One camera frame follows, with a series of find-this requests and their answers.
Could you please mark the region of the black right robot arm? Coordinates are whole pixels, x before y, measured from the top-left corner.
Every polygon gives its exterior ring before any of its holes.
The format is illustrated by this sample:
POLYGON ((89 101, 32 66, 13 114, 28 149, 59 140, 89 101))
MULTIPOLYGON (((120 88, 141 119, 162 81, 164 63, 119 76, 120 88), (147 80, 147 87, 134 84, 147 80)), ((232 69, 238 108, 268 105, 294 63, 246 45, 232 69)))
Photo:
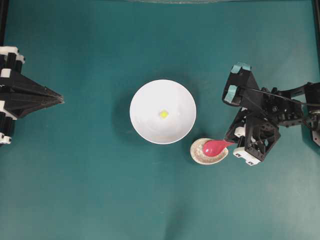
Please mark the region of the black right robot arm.
POLYGON ((281 137, 281 126, 306 126, 313 142, 320 143, 318 83, 307 83, 286 91, 231 84, 224 90, 222 100, 239 108, 224 139, 237 145, 233 155, 250 166, 265 160, 281 137))

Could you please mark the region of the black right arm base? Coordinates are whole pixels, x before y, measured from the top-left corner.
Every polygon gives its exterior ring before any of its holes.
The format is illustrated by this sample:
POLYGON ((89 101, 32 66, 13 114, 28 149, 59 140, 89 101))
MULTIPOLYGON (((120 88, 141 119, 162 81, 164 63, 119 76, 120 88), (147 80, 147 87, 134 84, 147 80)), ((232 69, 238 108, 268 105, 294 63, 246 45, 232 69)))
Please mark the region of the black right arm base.
POLYGON ((320 146, 320 111, 314 111, 311 114, 311 134, 315 144, 320 146))

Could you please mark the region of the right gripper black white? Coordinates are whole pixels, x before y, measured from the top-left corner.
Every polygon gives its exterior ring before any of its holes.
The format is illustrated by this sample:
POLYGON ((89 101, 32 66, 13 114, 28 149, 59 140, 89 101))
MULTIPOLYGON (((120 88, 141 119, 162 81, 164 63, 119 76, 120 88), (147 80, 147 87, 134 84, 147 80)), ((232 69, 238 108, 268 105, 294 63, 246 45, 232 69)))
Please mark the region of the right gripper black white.
POLYGON ((280 138, 279 127, 266 113, 240 109, 229 126, 224 140, 238 142, 233 155, 249 166, 263 162, 280 138))

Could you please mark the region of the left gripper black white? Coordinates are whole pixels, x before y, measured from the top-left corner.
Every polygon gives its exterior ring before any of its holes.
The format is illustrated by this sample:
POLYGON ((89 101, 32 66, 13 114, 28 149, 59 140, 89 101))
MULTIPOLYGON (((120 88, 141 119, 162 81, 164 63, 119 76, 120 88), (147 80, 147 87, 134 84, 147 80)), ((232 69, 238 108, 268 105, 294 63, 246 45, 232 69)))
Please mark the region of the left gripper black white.
POLYGON ((10 144, 17 119, 63 104, 63 96, 20 74, 25 57, 15 46, 0 47, 0 143, 10 144), (10 93, 17 90, 23 93, 10 93))

